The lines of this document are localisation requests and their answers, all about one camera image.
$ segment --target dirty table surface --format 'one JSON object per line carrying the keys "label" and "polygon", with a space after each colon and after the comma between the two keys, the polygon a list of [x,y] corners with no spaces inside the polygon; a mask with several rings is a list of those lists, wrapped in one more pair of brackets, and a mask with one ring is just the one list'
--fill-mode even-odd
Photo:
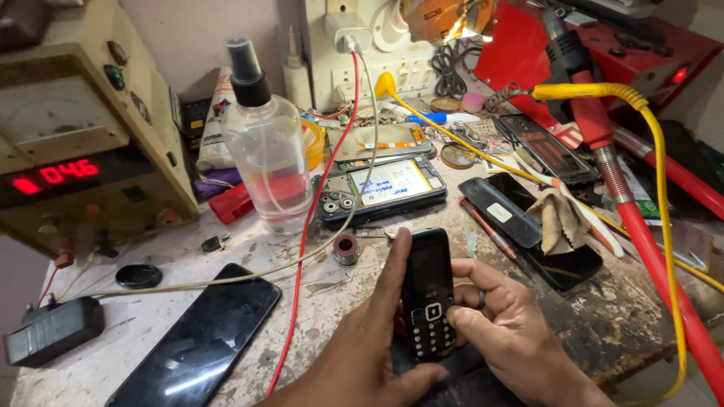
{"label": "dirty table surface", "polygon": [[[483,94],[491,93],[479,83],[471,83],[470,87]],[[381,225],[389,231],[402,226],[417,230],[444,225],[452,255],[465,257],[459,205],[462,195],[457,185],[471,177],[486,177],[487,172],[481,164],[456,170],[439,158],[432,163],[447,183],[447,203],[371,225]],[[532,182],[522,183],[538,194]],[[465,216],[470,230],[479,236],[478,259],[531,290],[566,353],[595,382],[615,384],[637,369],[675,353],[669,312],[646,270],[631,256],[618,260],[598,242],[590,240],[589,245],[601,254],[604,266],[587,281],[561,294],[537,274],[532,280],[526,277],[497,249],[485,231]],[[721,226],[707,226],[717,236],[715,245],[719,249],[724,246]],[[199,247],[204,240],[226,234],[230,239],[225,250],[201,253]],[[331,235],[315,222],[309,233],[308,251]],[[256,213],[224,226],[204,204],[199,222],[122,246],[119,257],[104,259],[101,265],[86,272],[70,294],[118,289],[115,272],[127,264],[156,265],[164,273],[162,285],[211,280],[228,263],[260,272],[273,266],[270,251],[282,263],[296,259],[299,240],[299,236],[279,237],[265,231]],[[624,246],[635,253],[631,244]],[[305,372],[342,316],[371,294],[389,249],[385,239],[360,239],[360,248],[360,260],[351,268],[341,267],[332,259],[331,247],[305,263],[295,337],[277,388]],[[721,282],[723,263],[718,256],[710,267],[710,276]],[[60,270],[52,291],[64,289],[76,271],[77,265]],[[295,272],[296,268],[290,267],[265,276],[283,290],[282,299],[210,406],[249,406],[264,396],[287,334]],[[686,273],[679,272],[678,277],[705,323],[712,327],[724,321],[721,294]],[[43,369],[21,369],[11,406],[102,406],[200,292],[201,289],[195,289],[101,300],[106,317],[103,334]],[[488,380],[489,375],[479,377]]]}

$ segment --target power adapter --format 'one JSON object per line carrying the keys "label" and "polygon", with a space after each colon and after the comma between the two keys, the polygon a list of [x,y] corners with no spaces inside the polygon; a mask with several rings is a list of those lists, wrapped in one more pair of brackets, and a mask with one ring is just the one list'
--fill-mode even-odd
{"label": "power adapter", "polygon": [[41,367],[99,336],[105,327],[103,307],[95,298],[81,297],[39,309],[29,308],[22,326],[3,335],[7,364]]}

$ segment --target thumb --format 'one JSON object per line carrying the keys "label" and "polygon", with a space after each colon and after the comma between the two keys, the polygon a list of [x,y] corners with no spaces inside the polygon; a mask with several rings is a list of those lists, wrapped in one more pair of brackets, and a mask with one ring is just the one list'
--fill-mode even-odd
{"label": "thumb", "polygon": [[450,325],[483,356],[486,356],[486,350],[498,342],[495,337],[499,335],[499,328],[480,311],[451,306],[446,317]]}
{"label": "thumb", "polygon": [[409,406],[427,393],[450,373],[439,364],[419,364],[397,379],[387,383],[387,397],[394,406]]}

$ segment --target phone keypad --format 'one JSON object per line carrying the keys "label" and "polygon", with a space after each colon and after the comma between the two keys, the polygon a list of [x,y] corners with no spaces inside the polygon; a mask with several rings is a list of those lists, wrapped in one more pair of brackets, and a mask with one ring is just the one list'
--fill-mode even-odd
{"label": "phone keypad", "polygon": [[445,299],[442,304],[430,304],[423,310],[414,309],[410,312],[412,344],[418,357],[443,351],[455,344],[456,332],[444,318],[445,312],[453,304],[452,298]]}

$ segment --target clear plastic bottle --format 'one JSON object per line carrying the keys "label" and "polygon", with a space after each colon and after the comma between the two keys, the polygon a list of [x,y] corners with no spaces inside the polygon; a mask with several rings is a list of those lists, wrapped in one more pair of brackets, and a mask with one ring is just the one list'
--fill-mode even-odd
{"label": "clear plastic bottle", "polygon": [[274,233],[304,228],[313,199],[296,107],[271,95],[250,39],[227,43],[237,101],[222,117],[222,135],[254,207]]}

